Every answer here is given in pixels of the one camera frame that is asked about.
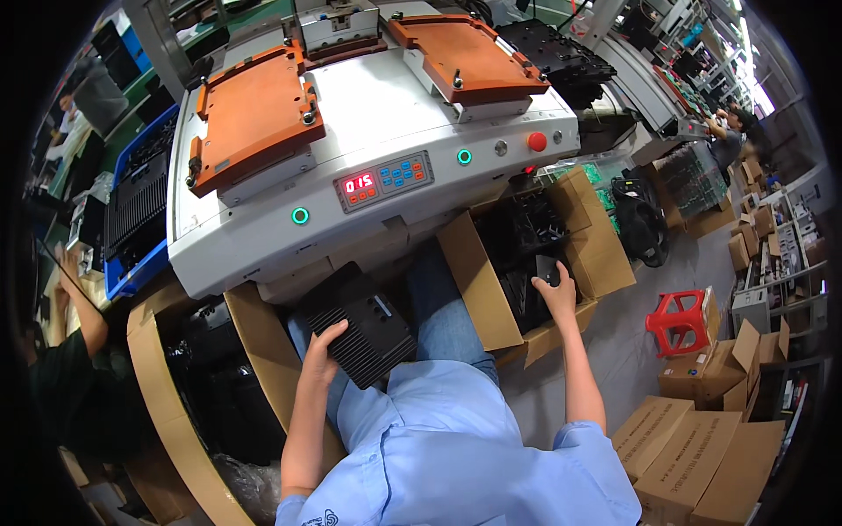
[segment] red plastic stool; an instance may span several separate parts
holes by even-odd
[[[652,314],[646,315],[646,330],[655,333],[655,337],[658,339],[658,345],[661,347],[658,358],[673,356],[675,354],[693,353],[709,343],[705,327],[705,313],[701,308],[704,303],[705,294],[706,292],[704,290],[687,290],[685,292],[670,292],[660,295],[661,303],[658,305],[658,309]],[[681,298],[688,297],[695,298],[695,303],[685,310],[685,307],[681,305]],[[672,301],[675,301],[679,311],[668,313],[667,309]],[[669,345],[667,329],[673,329],[679,335],[679,340],[674,347]],[[681,344],[690,331],[695,333],[695,342],[688,347],[682,348]]]

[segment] blue bin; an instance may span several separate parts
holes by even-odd
[[[118,177],[123,171],[125,164],[129,161],[129,155],[137,149],[137,147],[147,139],[153,131],[157,130],[161,124],[172,117],[179,111],[179,105],[173,104],[163,112],[160,117],[155,119],[149,126],[144,129],[140,135],[135,137],[128,146],[117,157],[117,164],[114,169],[114,182],[111,189],[114,190],[120,182]],[[167,237],[158,243],[135,267],[123,274],[123,266],[120,264],[118,258],[112,259],[110,262],[105,262],[105,297],[113,300],[117,296],[130,297],[137,294],[137,291],[146,283],[149,282],[156,274],[161,272],[169,264],[169,254],[167,253]]]

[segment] green illuminated ring button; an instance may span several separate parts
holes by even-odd
[[[459,153],[456,154],[456,160],[459,161],[459,164],[461,165],[471,162],[471,152],[462,148],[459,150]]]
[[[310,212],[300,206],[292,211],[292,222],[296,225],[303,225],[310,219]]]

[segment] light blue shirt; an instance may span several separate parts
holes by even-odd
[[[398,365],[388,394],[349,383],[338,412],[351,453],[275,526],[630,524],[640,503],[595,422],[553,451],[525,448],[500,389],[456,361]]]

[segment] shirt logo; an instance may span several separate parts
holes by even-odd
[[[336,526],[337,524],[339,524],[339,517],[333,510],[326,509],[324,510],[324,519],[321,517],[311,518],[307,522],[301,523],[301,526]]]

